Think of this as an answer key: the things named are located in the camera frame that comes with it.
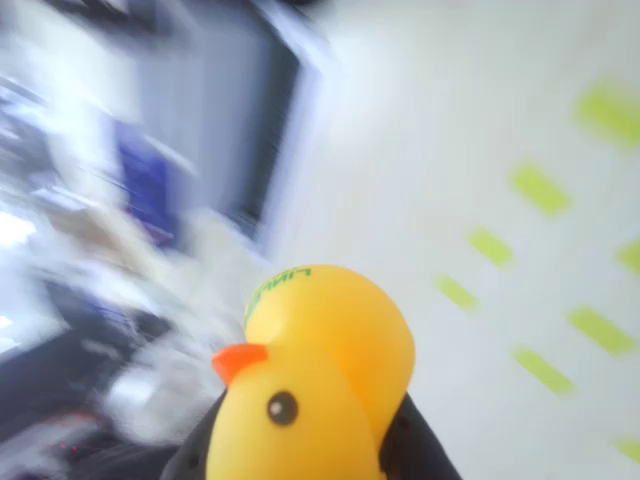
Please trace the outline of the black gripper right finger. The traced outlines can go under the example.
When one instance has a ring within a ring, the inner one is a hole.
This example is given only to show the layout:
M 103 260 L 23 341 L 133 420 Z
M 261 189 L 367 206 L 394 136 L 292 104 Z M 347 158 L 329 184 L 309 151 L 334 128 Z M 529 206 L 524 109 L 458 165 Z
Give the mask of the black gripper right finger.
M 404 396 L 385 435 L 379 461 L 387 479 L 462 479 L 409 394 Z

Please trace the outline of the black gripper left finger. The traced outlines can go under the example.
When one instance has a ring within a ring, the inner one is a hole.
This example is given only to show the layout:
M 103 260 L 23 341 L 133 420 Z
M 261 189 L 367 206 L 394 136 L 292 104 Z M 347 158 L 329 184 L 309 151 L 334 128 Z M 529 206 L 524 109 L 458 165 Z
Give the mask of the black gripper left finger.
M 212 404 L 164 467 L 160 480 L 205 480 L 213 426 L 226 391 Z

